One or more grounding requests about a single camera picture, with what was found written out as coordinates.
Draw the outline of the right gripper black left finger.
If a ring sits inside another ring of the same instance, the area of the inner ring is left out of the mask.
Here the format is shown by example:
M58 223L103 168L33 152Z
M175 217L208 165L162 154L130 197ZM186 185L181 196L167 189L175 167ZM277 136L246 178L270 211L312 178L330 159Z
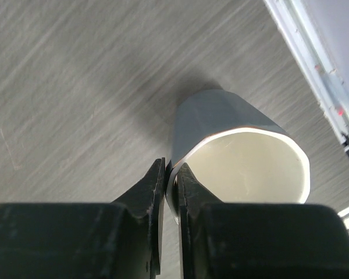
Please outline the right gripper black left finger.
M0 278L155 278L165 160L108 203L0 203Z

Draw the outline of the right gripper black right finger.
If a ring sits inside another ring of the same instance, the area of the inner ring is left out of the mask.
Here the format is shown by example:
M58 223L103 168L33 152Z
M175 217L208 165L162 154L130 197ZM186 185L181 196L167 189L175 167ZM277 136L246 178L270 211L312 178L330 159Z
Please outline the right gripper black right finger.
M177 175L183 278L349 278L349 235L323 205L224 203Z

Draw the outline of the grey mug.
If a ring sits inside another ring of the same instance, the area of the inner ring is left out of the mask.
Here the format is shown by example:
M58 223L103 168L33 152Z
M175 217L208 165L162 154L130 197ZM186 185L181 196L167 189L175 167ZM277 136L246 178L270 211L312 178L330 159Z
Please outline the grey mug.
M176 110L166 199L178 216L175 183L187 164L224 202L304 203L306 153L273 120L235 93L200 91Z

